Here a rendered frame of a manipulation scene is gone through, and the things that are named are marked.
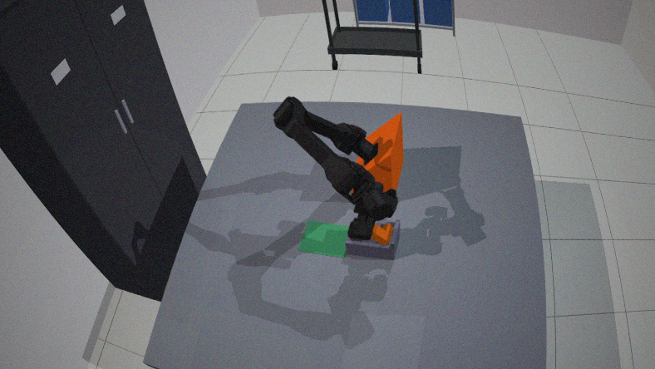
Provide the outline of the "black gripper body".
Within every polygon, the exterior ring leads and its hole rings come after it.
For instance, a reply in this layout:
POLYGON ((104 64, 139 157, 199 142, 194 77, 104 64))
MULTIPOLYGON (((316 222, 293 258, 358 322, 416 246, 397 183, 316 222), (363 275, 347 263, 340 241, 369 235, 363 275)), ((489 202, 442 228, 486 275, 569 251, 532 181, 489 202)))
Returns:
MULTIPOLYGON (((383 193, 384 189, 382 183, 375 181, 375 187, 379 188, 383 193)), ((358 221, 350 223, 348 237, 350 239, 370 240, 373 233, 372 217, 366 211, 364 204, 359 200, 355 205, 354 213, 359 214, 357 217, 358 221)))

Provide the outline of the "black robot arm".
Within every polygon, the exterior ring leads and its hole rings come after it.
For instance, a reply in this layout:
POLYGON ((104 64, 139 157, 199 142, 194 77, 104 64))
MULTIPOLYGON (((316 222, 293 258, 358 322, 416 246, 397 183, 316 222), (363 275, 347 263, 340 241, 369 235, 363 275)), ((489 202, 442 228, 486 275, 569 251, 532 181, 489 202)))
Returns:
POLYGON ((273 113, 273 122, 285 135, 294 139, 323 168, 332 187, 352 204, 361 201, 375 221, 391 218, 396 211, 398 198, 396 190, 382 193, 375 187, 373 175, 354 161, 338 156, 313 132, 327 137, 342 152, 355 152, 366 165, 378 154, 378 143, 373 145, 365 139, 366 131, 346 123, 333 124, 306 110, 300 100, 287 96, 273 113), (354 190, 353 194, 349 192, 354 190))

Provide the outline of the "orange l-shaped part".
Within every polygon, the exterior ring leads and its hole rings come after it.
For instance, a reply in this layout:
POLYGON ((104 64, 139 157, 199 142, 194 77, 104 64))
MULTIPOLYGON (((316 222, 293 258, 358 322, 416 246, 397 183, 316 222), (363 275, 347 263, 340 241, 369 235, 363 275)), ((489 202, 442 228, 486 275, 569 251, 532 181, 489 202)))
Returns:
POLYGON ((378 225, 374 225, 372 239, 379 244, 389 244, 392 237, 393 226, 391 224, 386 224, 380 228, 378 225))

